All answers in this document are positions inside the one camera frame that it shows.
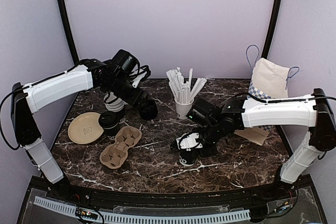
perforated metal strip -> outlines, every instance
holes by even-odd
[[[36,196],[34,205],[49,209],[54,212],[58,212],[62,215],[74,217],[76,207],[66,205],[61,202],[56,202],[50,199],[45,199]],[[234,223],[243,220],[249,220],[249,210],[242,210],[237,212],[228,212],[225,214],[216,215],[203,215],[203,216],[178,216],[178,217],[156,217],[156,216],[135,216],[135,215],[122,215],[113,214],[110,212],[100,211],[104,216],[106,224],[222,224],[222,223]],[[96,220],[97,223],[102,223],[99,216]]]

black lid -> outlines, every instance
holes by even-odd
[[[154,100],[148,100],[145,106],[139,108],[139,114],[142,119],[152,120],[157,116],[157,107]]]
[[[102,127],[112,127],[119,123],[118,115],[112,111],[105,111],[99,117],[98,123]]]

cardboard cup holder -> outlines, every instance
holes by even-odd
[[[100,162],[110,169],[118,169],[128,157],[128,149],[134,147],[141,139],[140,130],[125,126],[115,136],[114,144],[110,144],[100,154]]]

blue checkered pattern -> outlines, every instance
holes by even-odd
[[[271,96],[262,92],[260,89],[257,89],[256,87],[253,86],[252,80],[250,82],[250,87],[248,88],[248,93],[253,95],[254,97],[260,98],[260,99],[271,99]],[[260,129],[263,129],[264,131],[270,132],[272,129],[272,125],[264,125],[264,126],[259,126]]]

bundle of straws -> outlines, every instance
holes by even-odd
[[[193,69],[189,71],[189,79],[184,82],[184,77],[180,72],[180,68],[169,70],[167,73],[169,79],[169,87],[171,88],[175,101],[180,104],[190,104],[195,96],[200,92],[206,83],[205,78],[197,78],[197,81],[191,89],[191,80],[193,77]]]

